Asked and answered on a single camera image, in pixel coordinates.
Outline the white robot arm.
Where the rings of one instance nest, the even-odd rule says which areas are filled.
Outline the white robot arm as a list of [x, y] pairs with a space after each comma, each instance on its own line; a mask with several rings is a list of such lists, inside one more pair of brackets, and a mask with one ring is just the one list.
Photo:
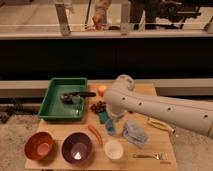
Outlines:
[[134, 80], [119, 75], [105, 90], [104, 100], [112, 110], [128, 110], [144, 114], [213, 139], [213, 103], [134, 91]]

